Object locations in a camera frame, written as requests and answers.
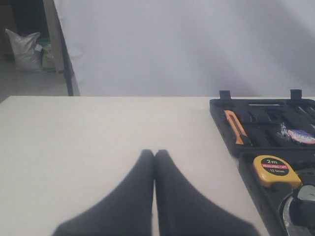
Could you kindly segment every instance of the green item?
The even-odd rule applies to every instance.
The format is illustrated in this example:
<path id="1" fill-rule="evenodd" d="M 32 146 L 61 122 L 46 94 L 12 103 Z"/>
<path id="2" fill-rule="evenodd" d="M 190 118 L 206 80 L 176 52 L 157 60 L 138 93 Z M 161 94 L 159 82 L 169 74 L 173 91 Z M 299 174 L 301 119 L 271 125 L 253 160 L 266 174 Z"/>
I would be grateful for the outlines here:
<path id="1" fill-rule="evenodd" d="M 56 72 L 53 49 L 50 42 L 50 38 L 41 38 L 37 43 L 40 46 L 42 46 L 44 50 L 42 63 L 43 71 Z"/>

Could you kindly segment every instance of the tool case latch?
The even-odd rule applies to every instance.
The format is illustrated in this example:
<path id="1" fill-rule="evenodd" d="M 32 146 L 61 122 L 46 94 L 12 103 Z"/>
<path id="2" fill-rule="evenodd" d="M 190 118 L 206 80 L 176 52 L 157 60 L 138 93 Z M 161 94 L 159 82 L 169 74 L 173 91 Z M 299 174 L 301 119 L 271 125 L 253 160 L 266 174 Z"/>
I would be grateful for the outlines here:
<path id="1" fill-rule="evenodd" d="M 230 90 L 220 90 L 220 99 L 222 100 L 229 100 L 231 99 L 231 91 Z"/>
<path id="2" fill-rule="evenodd" d="M 299 100 L 302 98 L 302 90 L 300 89 L 291 89 L 291 100 Z"/>

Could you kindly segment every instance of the floor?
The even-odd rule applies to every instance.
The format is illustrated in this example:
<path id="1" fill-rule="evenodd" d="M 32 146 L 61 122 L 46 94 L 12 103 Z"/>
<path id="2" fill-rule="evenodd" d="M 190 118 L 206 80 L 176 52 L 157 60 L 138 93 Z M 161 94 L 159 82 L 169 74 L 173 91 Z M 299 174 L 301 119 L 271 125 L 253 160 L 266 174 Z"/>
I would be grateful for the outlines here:
<path id="1" fill-rule="evenodd" d="M 73 79 L 74 95 L 79 91 Z M 67 96 L 63 74 L 47 72 L 21 72 L 15 70 L 14 61 L 0 58 L 0 102 L 9 96 Z"/>

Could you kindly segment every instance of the plastic bag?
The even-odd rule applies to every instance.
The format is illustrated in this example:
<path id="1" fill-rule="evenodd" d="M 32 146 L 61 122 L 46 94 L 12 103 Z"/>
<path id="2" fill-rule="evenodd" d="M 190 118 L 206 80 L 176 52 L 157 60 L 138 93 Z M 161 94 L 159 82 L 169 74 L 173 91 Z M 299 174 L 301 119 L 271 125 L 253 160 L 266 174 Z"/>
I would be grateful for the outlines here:
<path id="1" fill-rule="evenodd" d="M 26 37 L 6 29 L 9 35 L 16 70 L 41 71 L 41 47 L 36 43 L 40 33 L 32 33 Z"/>

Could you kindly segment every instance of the silver tool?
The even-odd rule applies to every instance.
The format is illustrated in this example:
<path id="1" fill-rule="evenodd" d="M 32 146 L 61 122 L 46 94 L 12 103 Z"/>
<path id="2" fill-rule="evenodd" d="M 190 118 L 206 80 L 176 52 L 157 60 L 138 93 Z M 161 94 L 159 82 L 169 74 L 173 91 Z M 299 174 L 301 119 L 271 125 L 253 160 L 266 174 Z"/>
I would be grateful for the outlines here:
<path id="1" fill-rule="evenodd" d="M 312 236 L 311 232 L 301 226 L 296 226 L 291 221 L 290 206 L 293 201 L 293 197 L 290 196 L 283 207 L 283 223 L 288 236 Z"/>
<path id="2" fill-rule="evenodd" d="M 315 187 L 312 185 L 304 185 L 300 189 L 297 198 L 304 202 L 315 203 Z"/>

